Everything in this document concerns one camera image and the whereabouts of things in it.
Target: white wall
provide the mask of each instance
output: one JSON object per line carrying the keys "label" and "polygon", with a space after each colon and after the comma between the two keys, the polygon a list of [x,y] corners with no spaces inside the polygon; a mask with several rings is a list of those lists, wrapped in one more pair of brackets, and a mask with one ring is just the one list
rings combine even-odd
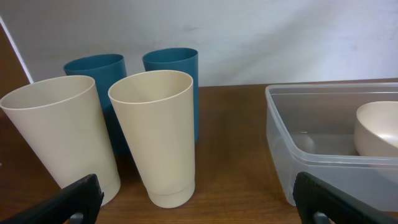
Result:
{"label": "white wall", "polygon": [[200,85],[398,77],[390,0],[2,0],[35,81],[68,61],[119,53],[128,74],[166,47],[200,54]]}

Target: table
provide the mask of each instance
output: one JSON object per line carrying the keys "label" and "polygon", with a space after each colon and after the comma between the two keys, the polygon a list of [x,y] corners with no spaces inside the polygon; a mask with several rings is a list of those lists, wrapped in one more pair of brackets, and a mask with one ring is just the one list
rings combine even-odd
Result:
{"label": "table", "polygon": [[[266,85],[200,88],[196,189],[178,208],[155,206],[134,162],[118,157],[122,186],[97,223],[301,223],[287,203],[266,139]],[[59,190],[12,123],[0,119],[0,220]]]}

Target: clear plastic bin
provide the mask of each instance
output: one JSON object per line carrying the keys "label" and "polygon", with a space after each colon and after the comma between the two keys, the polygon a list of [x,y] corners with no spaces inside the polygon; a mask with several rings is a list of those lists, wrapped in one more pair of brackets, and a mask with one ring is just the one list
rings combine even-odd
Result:
{"label": "clear plastic bin", "polygon": [[376,209],[398,212],[398,157],[359,156],[354,146],[356,110],[398,101],[398,83],[271,85],[266,96],[268,145],[290,204],[296,175],[305,171]]}

